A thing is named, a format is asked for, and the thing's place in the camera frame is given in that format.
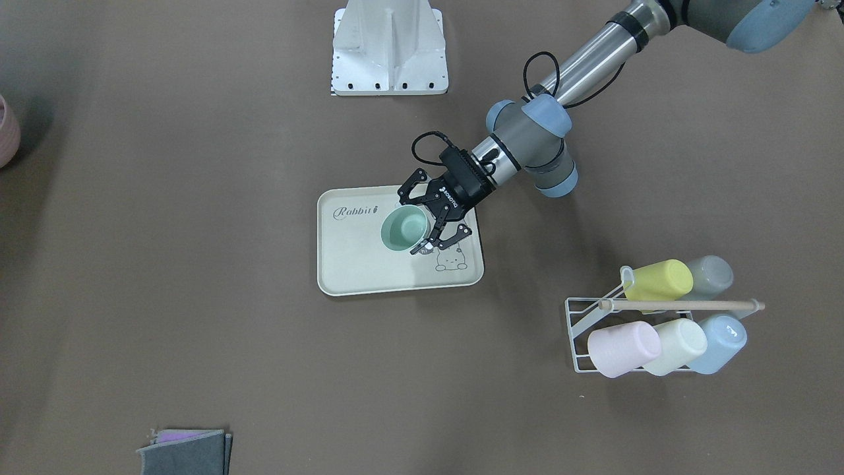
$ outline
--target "robotic arm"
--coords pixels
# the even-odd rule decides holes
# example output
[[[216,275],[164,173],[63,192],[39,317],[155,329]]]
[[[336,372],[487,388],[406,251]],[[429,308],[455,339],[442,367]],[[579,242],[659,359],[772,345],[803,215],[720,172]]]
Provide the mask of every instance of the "robotic arm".
[[[416,139],[414,155],[422,137],[433,134],[446,142],[440,153],[446,172],[430,179],[419,168],[398,190],[402,205],[424,205],[435,217],[430,235],[410,253],[428,254],[469,236],[472,230],[461,224],[454,236],[441,238],[447,222],[462,220],[520,170],[533,178],[545,196],[568,194],[577,183],[577,169],[565,146],[571,129],[566,109],[585,102],[583,96],[612,73],[617,75],[650,40],[687,25],[733,49],[762,52],[794,31],[813,4],[814,0],[632,0],[551,75],[530,88],[527,97],[492,106],[486,116],[490,135],[471,150],[460,149],[438,132]],[[427,183],[425,194],[410,198],[421,183]]]

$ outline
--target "cartoon bear drawing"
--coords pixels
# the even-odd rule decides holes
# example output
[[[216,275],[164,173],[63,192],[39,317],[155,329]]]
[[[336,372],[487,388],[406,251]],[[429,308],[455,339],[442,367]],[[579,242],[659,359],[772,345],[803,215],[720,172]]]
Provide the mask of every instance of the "cartoon bear drawing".
[[[457,243],[445,250],[436,250],[436,271],[463,270],[467,267],[466,255],[463,254],[463,250],[460,249],[460,243]]]

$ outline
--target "gray tabletop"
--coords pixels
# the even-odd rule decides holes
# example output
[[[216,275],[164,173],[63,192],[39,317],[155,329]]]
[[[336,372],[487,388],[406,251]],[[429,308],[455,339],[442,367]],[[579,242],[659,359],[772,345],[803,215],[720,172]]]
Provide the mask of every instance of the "gray tabletop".
[[[133,473],[225,428],[231,473],[833,473],[842,458],[844,28],[747,56],[677,29],[572,112],[576,192],[478,208],[472,287],[330,298],[316,202],[471,147],[524,60],[625,3],[435,2],[445,96],[328,94],[342,2],[0,4],[0,471]],[[548,73],[537,61],[536,78]],[[433,146],[425,149],[433,153]],[[719,254],[768,304],[713,376],[575,374],[561,305]]]

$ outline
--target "mint green cup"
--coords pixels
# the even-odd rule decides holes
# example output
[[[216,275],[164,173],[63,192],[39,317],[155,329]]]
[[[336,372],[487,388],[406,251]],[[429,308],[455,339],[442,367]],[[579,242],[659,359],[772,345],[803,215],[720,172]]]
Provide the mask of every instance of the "mint green cup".
[[[393,251],[407,251],[427,238],[430,231],[428,216],[414,205],[399,206],[381,225],[381,241]]]

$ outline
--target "white tray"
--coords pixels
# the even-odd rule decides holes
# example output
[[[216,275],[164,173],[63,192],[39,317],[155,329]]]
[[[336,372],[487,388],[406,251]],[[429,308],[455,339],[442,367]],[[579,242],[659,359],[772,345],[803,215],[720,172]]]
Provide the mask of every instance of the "white tray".
[[[381,242],[381,224],[398,206],[398,186],[332,189],[316,203],[316,282],[328,295],[471,286],[484,275],[478,220],[463,220],[473,234],[428,255],[395,252]],[[444,238],[458,223],[448,223]]]

